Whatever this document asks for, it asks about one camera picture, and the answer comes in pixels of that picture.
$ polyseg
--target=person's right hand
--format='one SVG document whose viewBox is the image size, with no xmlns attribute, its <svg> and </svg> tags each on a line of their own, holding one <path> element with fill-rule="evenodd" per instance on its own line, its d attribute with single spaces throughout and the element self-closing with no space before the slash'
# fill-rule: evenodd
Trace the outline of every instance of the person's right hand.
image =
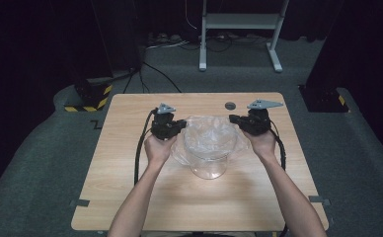
<svg viewBox="0 0 383 237">
<path fill-rule="evenodd" d="M 277 162 L 277 159 L 274 155 L 275 137 L 271 131 L 258 136 L 253 136 L 246 131 L 243 131 L 243 133 L 251 141 L 254 152 L 263 163 L 266 161 Z"/>
</svg>

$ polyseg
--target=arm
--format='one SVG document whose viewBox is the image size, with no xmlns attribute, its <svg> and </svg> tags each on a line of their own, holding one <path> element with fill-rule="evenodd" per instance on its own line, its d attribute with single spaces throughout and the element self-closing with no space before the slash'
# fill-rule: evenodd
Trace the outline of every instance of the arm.
<svg viewBox="0 0 383 237">
<path fill-rule="evenodd" d="M 170 148 L 175 141 L 176 137 L 162 141 L 154 135 L 150 135 L 145 140 L 148 166 L 117 211 L 109 230 L 109 237 L 140 235 L 145 223 L 152 190 L 161 169 L 170 156 Z"/>
<path fill-rule="evenodd" d="M 274 155 L 275 139 L 269 131 L 259 136 L 244 132 L 253 150 L 265 165 L 277 196 L 284 221 L 294 236 L 327 236 L 321 220 L 309 200 L 283 171 Z"/>
</svg>

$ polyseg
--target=hand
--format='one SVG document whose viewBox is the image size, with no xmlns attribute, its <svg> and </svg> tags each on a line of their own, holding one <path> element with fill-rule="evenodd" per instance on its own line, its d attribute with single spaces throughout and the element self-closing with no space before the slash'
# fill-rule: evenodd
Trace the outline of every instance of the hand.
<svg viewBox="0 0 383 237">
<path fill-rule="evenodd" d="M 145 151 L 148 157 L 148 166 L 156 165 L 161 168 L 170 157 L 171 146 L 177 140 L 177 136 L 169 140 L 160 140 L 154 135 L 145 140 Z"/>
<path fill-rule="evenodd" d="M 251 141 L 254 153 L 265 163 L 266 161 L 277 162 L 274 150 L 275 150 L 275 137 L 268 131 L 264 134 L 253 136 L 250 133 L 243 131 L 244 135 Z"/>
</svg>

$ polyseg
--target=forearm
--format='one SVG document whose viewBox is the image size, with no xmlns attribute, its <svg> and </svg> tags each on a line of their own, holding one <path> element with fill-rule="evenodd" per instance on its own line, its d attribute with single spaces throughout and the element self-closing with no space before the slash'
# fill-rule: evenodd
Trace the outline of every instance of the forearm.
<svg viewBox="0 0 383 237">
<path fill-rule="evenodd" d="M 140 235 L 148 212 L 152 190 L 160 171 L 160 167 L 148 166 L 146 168 L 136 186 L 117 211 L 108 236 L 136 237 Z"/>
<path fill-rule="evenodd" d="M 294 236 L 326 236 L 321 220 L 277 162 L 265 162 L 283 218 Z"/>
</svg>

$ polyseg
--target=white metal frame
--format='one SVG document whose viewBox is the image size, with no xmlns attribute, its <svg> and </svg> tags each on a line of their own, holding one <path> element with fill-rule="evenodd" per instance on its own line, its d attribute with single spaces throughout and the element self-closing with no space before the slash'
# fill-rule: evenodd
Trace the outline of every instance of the white metal frame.
<svg viewBox="0 0 383 237">
<path fill-rule="evenodd" d="M 203 0 L 201 40 L 200 40 L 200 59 L 198 68 L 205 71 L 206 62 L 206 31 L 207 29 L 263 29 L 274 30 L 271 42 L 267 43 L 268 54 L 271 58 L 274 71 L 282 72 L 280 61 L 278 60 L 275 47 L 281 26 L 284 21 L 289 0 L 284 0 L 280 13 L 278 14 L 212 14 L 206 12 L 206 2 Z"/>
</svg>

